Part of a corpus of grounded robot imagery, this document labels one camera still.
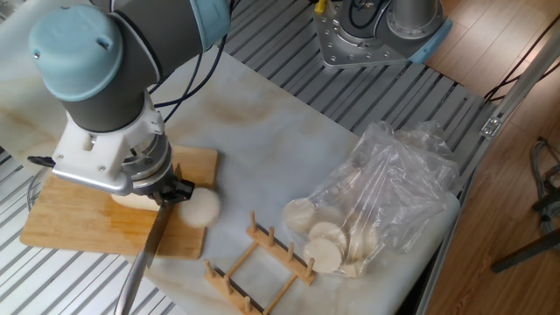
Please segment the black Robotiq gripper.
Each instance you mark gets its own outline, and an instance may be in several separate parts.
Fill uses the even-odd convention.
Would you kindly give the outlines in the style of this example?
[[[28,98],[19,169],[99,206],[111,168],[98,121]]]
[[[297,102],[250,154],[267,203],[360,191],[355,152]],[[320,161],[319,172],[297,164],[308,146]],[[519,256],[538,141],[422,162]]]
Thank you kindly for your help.
[[[146,188],[146,195],[161,207],[163,204],[189,200],[194,189],[195,184],[189,180],[165,176],[150,184]]]

